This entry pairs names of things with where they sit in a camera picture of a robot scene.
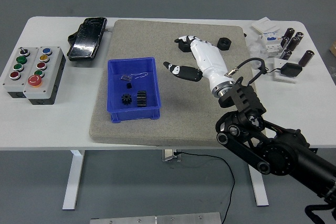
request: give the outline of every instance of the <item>green button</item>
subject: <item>green button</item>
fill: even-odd
[[[16,61],[19,64],[25,64],[27,62],[27,59],[24,56],[19,56],[19,57],[16,58]]]
[[[13,66],[13,69],[15,70],[15,71],[22,71],[23,70],[23,66],[22,66],[22,64],[15,64],[14,66]]]
[[[36,70],[36,71],[34,72],[34,74],[37,74],[37,75],[41,76],[42,78],[43,78],[43,76],[44,76],[44,72],[43,72],[42,70]]]

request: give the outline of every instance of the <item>table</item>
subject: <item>table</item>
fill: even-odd
[[[77,31],[84,18],[80,17],[33,17],[28,20],[9,62],[18,47],[60,46],[69,50],[67,37]],[[118,18],[108,18],[107,28],[112,29]],[[180,22],[214,25],[236,25],[247,34],[246,41],[256,40],[258,33],[251,28],[252,20],[195,20],[195,19],[145,19],[163,22]],[[298,83],[274,82],[272,75],[260,77],[255,85],[258,96],[267,109],[264,118],[283,127],[302,130],[311,147],[336,147],[332,127],[336,114],[334,83],[314,46],[306,28],[300,22],[276,22],[280,34],[288,27],[304,33],[304,39],[291,57],[299,60],[306,50],[315,56],[297,77]],[[111,33],[105,33],[97,58],[93,62],[70,62],[67,60],[56,104],[33,106],[26,99],[12,99],[0,89],[0,124],[2,137],[0,150],[71,150],[74,154],[63,209],[74,209],[80,172],[85,150],[164,150],[197,147],[138,146],[95,143],[89,136],[89,125],[100,81],[104,56],[107,53]],[[272,59],[266,60],[272,69]],[[39,135],[36,129],[43,130]],[[261,175],[251,169],[258,205],[267,205],[267,197]]]

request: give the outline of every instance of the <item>red button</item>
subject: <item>red button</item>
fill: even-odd
[[[39,86],[41,82],[42,78],[38,74],[34,74],[28,78],[28,84],[33,87]]]
[[[21,77],[21,74],[17,71],[14,71],[12,73],[10,73],[9,77],[12,79],[12,80],[18,80],[20,77]]]
[[[36,68],[40,70],[45,70],[47,68],[47,64],[45,64],[44,62],[40,62],[36,65]]]

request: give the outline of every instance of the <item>gray foam mat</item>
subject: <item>gray foam mat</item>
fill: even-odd
[[[112,123],[107,112],[107,63],[99,85],[93,110],[90,136],[98,143],[152,146],[220,146],[215,124],[226,112],[214,98],[209,81],[203,78],[191,82],[173,76],[164,66],[197,67],[192,53],[179,50],[174,39],[194,35],[217,45],[218,39],[232,41],[228,51],[221,51],[227,68],[232,69],[249,58],[244,33],[237,26],[200,25],[118,20],[113,28],[107,60],[154,57],[161,97],[161,117],[158,120],[139,119]],[[235,78],[243,76],[243,84],[252,78],[249,64]]]

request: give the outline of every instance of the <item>black cable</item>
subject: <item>black cable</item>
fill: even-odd
[[[241,64],[239,64],[237,66],[237,69],[241,68],[243,65],[245,65],[246,63],[253,61],[253,60],[258,60],[261,62],[261,66],[259,67],[259,73],[256,74],[256,76],[254,76],[247,85],[250,85],[252,82],[254,82],[255,80],[257,80],[262,74],[266,74],[267,70],[266,70],[266,66],[265,66],[265,62],[263,59],[261,58],[249,58],[247,60],[244,60]]]
[[[272,72],[275,71],[275,70],[281,70],[281,68],[275,68],[275,69],[273,69],[272,71],[267,72],[267,73],[272,73]]]
[[[315,223],[315,224],[325,224],[325,222],[313,211],[323,211],[333,209],[335,205],[310,205],[306,206],[305,213],[306,215]]]
[[[236,180],[235,180],[235,176],[233,175],[232,169],[230,167],[230,165],[226,162],[225,159],[221,158],[221,157],[217,157],[217,156],[213,156],[213,155],[207,155],[207,154],[193,154],[193,153],[187,153],[187,152],[174,152],[174,155],[177,156],[178,154],[186,154],[186,155],[191,155],[191,156],[206,156],[206,157],[214,157],[214,158],[219,158],[222,161],[224,161],[224,163],[229,167],[229,170],[231,172],[232,175],[232,179],[233,179],[233,184],[232,184],[232,188],[231,188],[231,192],[230,192],[230,200],[229,200],[229,205],[227,206],[226,212],[225,212],[225,216],[224,219],[222,221],[222,224],[224,223],[224,221],[226,220],[226,216],[227,216],[227,212],[229,211],[230,205],[231,205],[231,199],[232,199],[232,192],[233,189],[235,188],[235,184],[236,184]]]

